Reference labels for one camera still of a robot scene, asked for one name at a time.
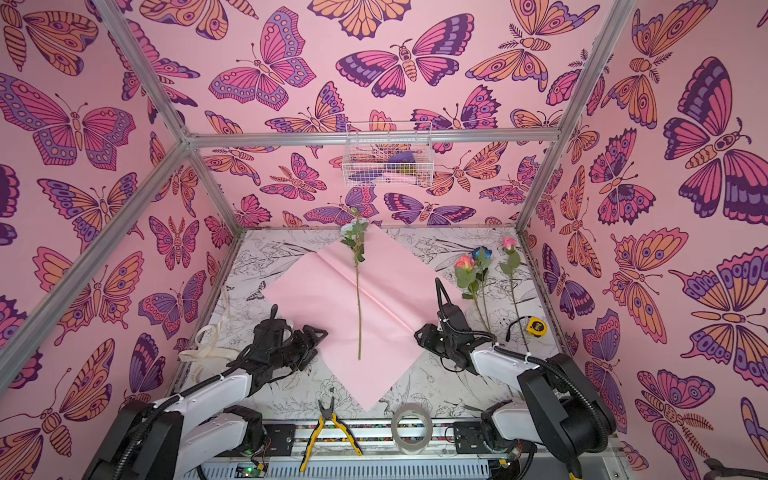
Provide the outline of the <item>aluminium front rail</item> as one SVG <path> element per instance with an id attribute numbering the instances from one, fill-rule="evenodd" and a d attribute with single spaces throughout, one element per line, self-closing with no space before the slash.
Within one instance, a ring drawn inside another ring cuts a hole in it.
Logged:
<path id="1" fill-rule="evenodd" d="M 311 421 L 296 425 L 290 456 L 244 456 L 226 452 L 178 479 L 565 479 L 565 466 L 543 446 L 515 456 L 459 454 L 452 425 L 433 420 L 429 446 L 416 455 L 402 454 L 391 436 L 390 422 L 353 422 L 352 447 L 332 423 L 319 435 Z"/>

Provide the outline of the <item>cream ribbon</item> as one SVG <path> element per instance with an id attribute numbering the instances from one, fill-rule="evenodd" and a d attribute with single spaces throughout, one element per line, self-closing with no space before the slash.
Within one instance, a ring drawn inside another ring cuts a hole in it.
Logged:
<path id="1" fill-rule="evenodd" d="M 208 324 L 202 327 L 194 335 L 194 347 L 183 350 L 178 355 L 178 359 L 181 362 L 195 363 L 212 360 L 226 360 L 227 362 L 230 362 L 238 356 L 238 353 L 235 350 L 223 348 L 218 345 L 222 334 L 222 327 L 231 319 L 230 299 L 226 285 L 220 290 L 220 299 L 223 301 L 224 305 L 221 312 L 221 318 L 215 324 Z"/>

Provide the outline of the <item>yellow tape measure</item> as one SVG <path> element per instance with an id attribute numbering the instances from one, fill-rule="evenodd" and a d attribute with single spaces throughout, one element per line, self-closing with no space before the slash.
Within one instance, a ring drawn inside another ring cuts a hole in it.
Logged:
<path id="1" fill-rule="evenodd" d="M 544 320 L 535 316 L 523 316 L 512 321 L 508 326 L 505 336 L 507 342 L 511 340 L 514 327 L 519 327 L 524 333 L 535 338 L 545 336 L 549 330 L 549 327 Z"/>

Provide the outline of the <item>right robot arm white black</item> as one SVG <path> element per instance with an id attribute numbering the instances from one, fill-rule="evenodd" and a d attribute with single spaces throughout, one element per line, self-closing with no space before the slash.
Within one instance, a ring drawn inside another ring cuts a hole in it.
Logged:
<path id="1" fill-rule="evenodd" d="M 435 288 L 438 322 L 414 333 L 417 344 L 452 362 L 458 373 L 517 388 L 526 404 L 521 410 L 501 402 L 482 412 L 480 427 L 488 447 L 541 445 L 565 466 L 571 479 L 581 479 L 581 456 L 605 451 L 618 427 L 591 381 L 566 354 L 542 359 L 515 352 L 492 333 L 471 329 L 440 279 L 435 280 Z"/>

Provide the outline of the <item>blue fake rose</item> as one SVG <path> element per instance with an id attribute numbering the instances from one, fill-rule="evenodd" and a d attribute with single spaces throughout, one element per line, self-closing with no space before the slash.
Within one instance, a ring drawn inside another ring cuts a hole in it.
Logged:
<path id="1" fill-rule="evenodd" d="M 475 265 L 475 279 L 477 282 L 483 283 L 492 263 L 492 251 L 485 246 L 480 246 L 472 251 L 471 258 Z"/>

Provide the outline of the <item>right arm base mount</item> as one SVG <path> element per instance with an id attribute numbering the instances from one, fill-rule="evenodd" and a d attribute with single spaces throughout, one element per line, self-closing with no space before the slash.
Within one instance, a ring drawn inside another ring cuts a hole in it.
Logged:
<path id="1" fill-rule="evenodd" d="M 490 422 L 481 420 L 456 421 L 452 425 L 454 445 L 459 454 L 527 453 L 537 444 L 520 439 L 506 439 Z"/>

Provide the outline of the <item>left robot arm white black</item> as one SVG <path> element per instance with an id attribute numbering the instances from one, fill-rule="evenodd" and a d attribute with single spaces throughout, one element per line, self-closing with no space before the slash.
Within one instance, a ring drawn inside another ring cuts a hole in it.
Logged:
<path id="1" fill-rule="evenodd" d="M 122 407 L 84 478 L 178 479 L 221 453 L 262 452 L 263 416 L 243 400 L 305 370 L 327 335 L 310 325 L 292 328 L 273 307 L 223 372 L 170 397 Z"/>

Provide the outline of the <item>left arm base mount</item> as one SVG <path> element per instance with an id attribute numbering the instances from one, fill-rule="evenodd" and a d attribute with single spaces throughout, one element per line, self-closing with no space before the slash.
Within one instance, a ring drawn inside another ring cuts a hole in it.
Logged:
<path id="1" fill-rule="evenodd" d="M 296 425 L 289 423 L 251 426 L 237 450 L 241 455 L 248 457 L 290 456 L 295 433 Z"/>

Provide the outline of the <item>white fake rose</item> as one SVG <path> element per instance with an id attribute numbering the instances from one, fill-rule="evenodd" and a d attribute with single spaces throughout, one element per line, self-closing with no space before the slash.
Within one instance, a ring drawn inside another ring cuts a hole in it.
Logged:
<path id="1" fill-rule="evenodd" d="M 356 287 L 356 304 L 358 312 L 358 346 L 357 346 L 357 359 L 362 359 L 362 335 L 363 335 L 363 311 L 362 311 L 362 298 L 360 288 L 360 264 L 365 261 L 365 234 L 369 226 L 369 222 L 362 216 L 361 212 L 356 208 L 350 209 L 350 215 L 352 220 L 345 224 L 341 228 L 342 239 L 341 243 L 349 247 L 353 254 L 354 272 L 355 272 L 355 287 Z"/>

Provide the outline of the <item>small pink fake rose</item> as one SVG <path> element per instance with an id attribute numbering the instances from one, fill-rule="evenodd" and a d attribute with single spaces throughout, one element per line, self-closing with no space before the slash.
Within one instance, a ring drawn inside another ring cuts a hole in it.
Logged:
<path id="1" fill-rule="evenodd" d="M 512 333 L 517 330 L 520 340 L 523 342 L 525 351 L 529 351 L 526 333 L 524 332 L 522 325 L 522 315 L 519 312 L 519 305 L 516 296 L 516 271 L 521 265 L 521 256 L 517 251 L 517 240 L 512 237 L 504 237 L 502 240 L 502 251 L 506 255 L 505 260 L 500 264 L 500 269 L 508 278 L 510 284 L 510 296 L 512 299 L 513 310 L 515 318 L 510 321 L 507 329 L 506 341 L 509 342 L 512 339 Z"/>

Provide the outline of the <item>clear tape roll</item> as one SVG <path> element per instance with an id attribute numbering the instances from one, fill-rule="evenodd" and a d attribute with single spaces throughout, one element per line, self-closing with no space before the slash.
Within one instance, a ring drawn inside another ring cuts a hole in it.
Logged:
<path id="1" fill-rule="evenodd" d="M 390 427 L 392 441 L 406 455 L 423 452 L 434 432 L 430 413 L 417 403 L 402 404 L 393 414 Z"/>

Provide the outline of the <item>purple pink wrapping paper sheet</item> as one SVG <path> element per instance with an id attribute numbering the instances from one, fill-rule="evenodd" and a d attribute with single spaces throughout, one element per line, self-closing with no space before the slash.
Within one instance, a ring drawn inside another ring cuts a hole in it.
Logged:
<path id="1" fill-rule="evenodd" d="M 414 401 L 439 416 L 460 415 L 470 396 L 467 374 L 418 346 L 437 323 L 435 282 L 466 307 L 451 264 L 471 249 L 452 230 L 382 229 L 364 235 L 364 260 L 331 230 L 255 232 L 250 239 L 265 300 L 298 327 L 327 331 L 319 347 L 330 372 L 319 395 L 342 390 L 341 408 L 375 416 Z"/>

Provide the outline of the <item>pink orange fake rose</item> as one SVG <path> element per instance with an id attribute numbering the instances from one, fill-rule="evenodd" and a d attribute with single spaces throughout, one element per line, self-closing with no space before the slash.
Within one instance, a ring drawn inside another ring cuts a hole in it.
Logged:
<path id="1" fill-rule="evenodd" d="M 471 254 L 459 257 L 454 265 L 454 275 L 457 286 L 462 290 L 462 297 L 471 300 L 477 310 L 480 322 L 485 330 L 490 330 L 485 308 L 484 283 L 479 283 L 475 279 L 474 261 Z"/>

